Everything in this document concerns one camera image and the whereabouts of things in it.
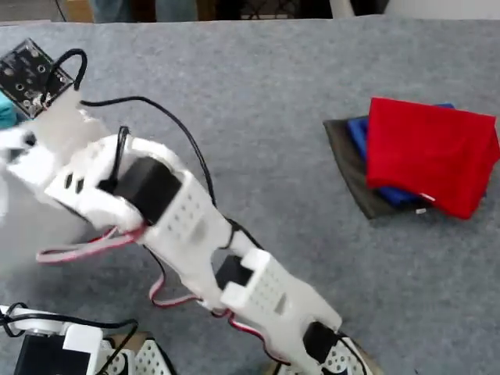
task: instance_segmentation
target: circuit board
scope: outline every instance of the circuit board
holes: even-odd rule
[[[50,56],[31,39],[0,58],[0,91],[29,119],[44,110],[35,99],[45,89],[52,64]],[[72,84],[73,78],[63,69],[57,69],[48,87],[48,98],[58,98]]]

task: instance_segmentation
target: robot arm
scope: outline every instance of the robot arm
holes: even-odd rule
[[[338,342],[337,312],[226,219],[164,145],[129,136],[117,185],[103,190],[116,143],[116,135],[108,136],[76,153],[45,194],[96,228],[129,231],[145,225],[137,242],[169,265],[203,307],[231,311],[232,319],[259,332],[268,353],[304,374],[325,373],[324,363]],[[212,256],[218,248],[234,255],[228,251],[214,274]]]
[[[18,47],[16,54],[26,55],[24,59],[40,55],[33,54],[32,43]],[[6,61],[9,69],[15,67]],[[78,110],[80,96],[68,88],[64,74],[59,79],[49,108],[36,100],[25,103],[15,88],[8,92],[28,114],[37,113],[24,129],[36,141],[7,159],[10,173],[96,229],[141,228],[137,242],[170,266],[203,307],[217,315],[229,313],[234,327],[260,336],[272,357],[292,365],[292,373],[339,373],[340,364],[333,368],[329,360],[339,345],[361,362],[362,372],[347,374],[370,373],[355,346],[339,333],[337,312],[224,217],[172,151],[128,136],[118,152],[119,136],[108,135],[99,121]],[[114,172],[116,180],[110,181]],[[227,257],[214,273],[212,257],[218,248],[226,249]]]

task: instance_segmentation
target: folded red cloth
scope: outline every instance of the folded red cloth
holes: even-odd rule
[[[386,98],[370,106],[366,180],[469,219],[500,158],[495,117]]]

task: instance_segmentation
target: jeans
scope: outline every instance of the jeans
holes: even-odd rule
[[[134,22],[130,0],[90,0],[94,21]],[[156,0],[156,20],[158,22],[196,21],[195,0]]]

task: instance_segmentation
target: gray table surface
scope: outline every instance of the gray table surface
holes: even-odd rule
[[[367,113],[374,95],[498,115],[499,35],[497,21],[379,16],[49,24],[0,27],[0,53],[26,37],[53,56],[84,48],[85,98],[140,94],[173,110],[205,153],[220,209],[314,285],[386,373],[492,374],[500,370],[498,173],[470,221],[431,212],[369,222],[334,164],[322,120]],[[182,133],[153,108],[92,113],[165,142],[201,176]],[[49,216],[30,229],[50,224]],[[2,241],[13,235],[25,234],[3,231]],[[2,251],[8,261],[20,250]],[[267,359],[253,337],[197,305],[151,307],[156,274],[137,247],[65,266],[27,261],[0,276],[0,302],[101,320],[136,316],[183,375],[262,371]],[[182,293],[171,283],[170,293]],[[20,340],[0,336],[1,374],[13,372],[19,348]]]

